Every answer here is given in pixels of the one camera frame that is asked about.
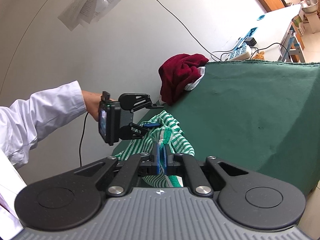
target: person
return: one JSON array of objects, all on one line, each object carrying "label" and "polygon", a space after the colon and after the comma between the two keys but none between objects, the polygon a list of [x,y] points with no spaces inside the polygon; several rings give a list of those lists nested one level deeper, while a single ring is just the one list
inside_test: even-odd
[{"label": "person", "polygon": [[101,94],[82,91],[74,81],[0,106],[0,239],[22,230],[14,200],[26,184],[16,169],[28,162],[29,150],[86,111],[97,121],[100,100]]}]

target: floor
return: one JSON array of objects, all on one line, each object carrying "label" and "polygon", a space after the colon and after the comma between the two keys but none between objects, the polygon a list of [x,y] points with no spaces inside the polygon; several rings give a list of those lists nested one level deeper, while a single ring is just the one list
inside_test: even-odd
[{"label": "floor", "polygon": [[[320,33],[312,33],[306,25],[302,37],[305,45],[303,51],[306,62],[320,62]],[[306,210],[300,220],[299,227],[312,239],[320,238],[320,182],[314,192],[307,197]]]}]

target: maroon garment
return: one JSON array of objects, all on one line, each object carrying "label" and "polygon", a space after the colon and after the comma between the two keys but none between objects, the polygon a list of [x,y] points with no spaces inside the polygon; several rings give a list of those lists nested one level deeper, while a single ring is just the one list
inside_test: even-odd
[{"label": "maroon garment", "polygon": [[175,103],[185,86],[195,82],[201,75],[198,67],[204,66],[209,60],[201,54],[178,54],[169,58],[159,68],[162,81],[161,100],[169,106]]}]

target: gray ribbed surface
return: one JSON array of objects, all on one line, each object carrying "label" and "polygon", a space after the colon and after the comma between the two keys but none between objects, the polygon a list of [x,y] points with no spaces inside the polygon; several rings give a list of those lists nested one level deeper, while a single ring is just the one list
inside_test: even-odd
[{"label": "gray ribbed surface", "polygon": [[123,127],[124,125],[128,125],[131,122],[133,122],[133,113],[130,113],[130,111],[125,111],[125,110],[121,109],[120,127]]},{"label": "gray ribbed surface", "polygon": [[14,240],[302,240],[297,227],[281,232],[257,232],[228,220],[207,198],[187,188],[135,188],[125,197],[111,198],[88,223],[63,232],[25,229]]}]

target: blue hole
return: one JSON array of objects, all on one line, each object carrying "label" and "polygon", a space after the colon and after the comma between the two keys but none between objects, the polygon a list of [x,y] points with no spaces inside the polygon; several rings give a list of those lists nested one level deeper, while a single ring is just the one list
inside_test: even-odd
[{"label": "blue hole", "polygon": [[265,16],[266,16],[265,14],[264,14],[264,15],[259,16],[259,18],[257,19],[257,21],[262,20]]}]

